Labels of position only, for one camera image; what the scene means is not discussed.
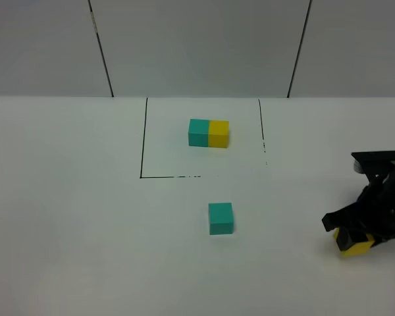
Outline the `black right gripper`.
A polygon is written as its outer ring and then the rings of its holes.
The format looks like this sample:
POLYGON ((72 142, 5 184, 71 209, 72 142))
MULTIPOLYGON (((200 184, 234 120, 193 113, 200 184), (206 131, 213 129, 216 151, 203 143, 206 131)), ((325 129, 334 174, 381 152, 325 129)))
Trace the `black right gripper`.
POLYGON ((357 232, 367 233, 371 248, 395 240, 395 171, 383 182, 368 183, 357 200, 322 218, 326 231, 335 228, 335 242, 347 251, 357 242, 357 232))

